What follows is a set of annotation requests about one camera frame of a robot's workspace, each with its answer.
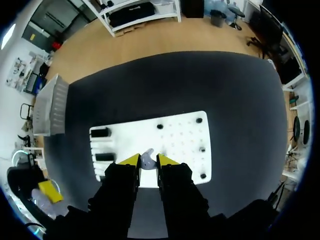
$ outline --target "black case on shelf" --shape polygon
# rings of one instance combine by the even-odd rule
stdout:
[[[118,27],[137,19],[146,18],[155,14],[155,8],[151,2],[144,2],[127,6],[110,14],[109,20],[112,27]]]

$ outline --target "black chair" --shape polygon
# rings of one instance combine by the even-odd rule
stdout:
[[[247,42],[247,45],[251,44],[260,48],[262,51],[262,59],[266,55],[272,58],[272,54],[283,54],[284,51],[280,48],[280,41],[283,36],[283,27],[264,7],[260,5],[260,20],[259,20],[259,34],[263,38],[263,43],[256,37],[251,37],[251,41]]]
[[[229,25],[230,27],[234,28],[234,29],[237,29],[239,31],[242,30],[242,27],[240,27],[238,24],[237,24],[237,18],[238,16],[240,16],[241,18],[244,18],[245,17],[245,14],[239,10],[239,8],[235,7],[235,6],[229,6],[228,9],[234,13],[234,20],[233,22]]]

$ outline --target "yellow sponge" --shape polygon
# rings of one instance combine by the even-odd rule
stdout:
[[[64,199],[64,197],[55,189],[50,180],[39,182],[38,186],[40,191],[46,195],[53,204]]]

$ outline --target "desk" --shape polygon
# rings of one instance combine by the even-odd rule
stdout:
[[[262,7],[266,9],[272,16],[274,16],[267,8],[265,8],[264,6]],[[256,12],[256,11],[260,11],[259,0],[246,0],[244,2],[244,7],[243,7],[243,12],[245,14],[245,17],[242,20],[246,23],[249,23],[253,12]],[[305,77],[308,77],[308,70],[307,70],[306,63],[303,60],[302,53],[299,49],[299,46],[293,39],[292,34],[290,33],[290,30],[284,23],[280,23],[280,24],[283,26],[282,38],[285,40],[285,42],[289,46],[301,70],[301,73],[298,76],[296,76],[290,82],[282,86],[283,91],[293,92],[294,90],[291,89],[290,87],[295,85],[297,82],[304,79]]]
[[[266,199],[279,182],[287,145],[284,96],[269,65],[232,52],[181,51],[129,61],[70,84],[65,135],[44,138],[48,173],[65,204],[87,210],[101,185],[92,165],[93,125],[198,110],[207,114],[211,139],[211,181],[197,186],[209,214],[229,217]],[[139,188],[128,237],[166,238],[163,211],[159,189]]]

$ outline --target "yellow object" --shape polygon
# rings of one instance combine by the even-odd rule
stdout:
[[[130,165],[133,165],[133,166],[137,166],[139,157],[140,157],[140,154],[137,153],[136,155],[133,155],[133,156],[129,157],[128,159],[126,159],[126,160],[124,160],[122,162],[119,162],[118,164],[119,165],[130,164]]]
[[[172,159],[170,159],[162,154],[158,154],[158,158],[160,161],[160,166],[165,166],[168,164],[171,164],[171,165],[179,165],[180,164],[180,163],[177,163],[176,161],[173,161]]]
[[[50,180],[39,182],[38,186],[40,191],[46,195],[53,204],[64,199],[64,197],[55,189]]]

